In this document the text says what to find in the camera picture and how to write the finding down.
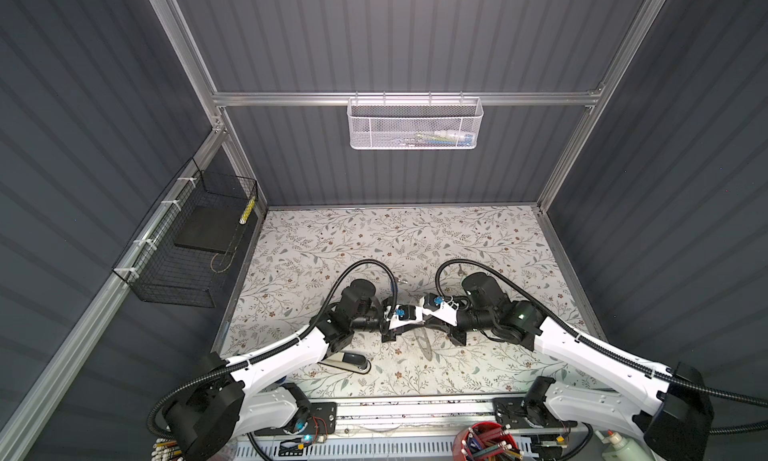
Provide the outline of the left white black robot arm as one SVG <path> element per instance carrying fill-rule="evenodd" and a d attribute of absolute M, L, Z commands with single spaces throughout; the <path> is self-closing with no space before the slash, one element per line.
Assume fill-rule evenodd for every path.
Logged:
<path fill-rule="evenodd" d="M 374 285 L 356 279 L 337 302 L 328 303 L 297 333 L 267 347 L 228 359 L 211 354 L 203 373 L 160 401 L 149 416 L 153 428 L 164 418 L 162 438 L 174 439 L 186 460 L 208 460 L 231 439 L 265 429 L 302 432 L 311 404 L 288 375 L 313 364 L 367 374 L 370 360 L 347 351 L 359 331 L 377 332 L 383 341 L 436 319 L 442 297 L 428 294 L 418 304 L 376 297 Z"/>

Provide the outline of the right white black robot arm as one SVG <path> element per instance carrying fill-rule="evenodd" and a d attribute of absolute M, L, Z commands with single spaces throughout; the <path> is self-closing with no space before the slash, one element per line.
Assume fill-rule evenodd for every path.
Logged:
<path fill-rule="evenodd" d="M 578 421 L 636 437 L 664 460 L 701 460 L 714 409 L 708 395 L 690 388 L 694 368 L 670 368 L 624 352 L 558 320 L 531 300 L 511 300 L 497 281 L 476 272 L 457 298 L 428 293 L 421 317 L 451 335 L 489 331 L 497 339 L 564 362 L 610 388 L 592 393 L 543 377 L 529 389 L 522 410 L 535 425 Z"/>

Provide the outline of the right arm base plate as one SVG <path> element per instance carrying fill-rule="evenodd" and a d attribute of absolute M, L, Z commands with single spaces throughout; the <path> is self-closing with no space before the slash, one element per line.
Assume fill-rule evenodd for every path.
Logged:
<path fill-rule="evenodd" d="M 542 402 L 527 401 L 524 395 L 495 397 L 491 402 L 496 423 L 513 429 L 569 430 L 578 426 L 576 421 L 555 417 Z"/>

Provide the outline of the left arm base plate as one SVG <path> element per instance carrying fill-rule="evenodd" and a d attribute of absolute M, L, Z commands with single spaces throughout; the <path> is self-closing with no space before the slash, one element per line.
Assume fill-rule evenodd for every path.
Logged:
<path fill-rule="evenodd" d="M 303 414 L 301 430 L 296 425 L 278 428 L 265 428 L 255 432 L 256 436 L 298 436 L 330 435 L 336 431 L 338 404 L 335 402 L 311 402 L 308 414 Z"/>

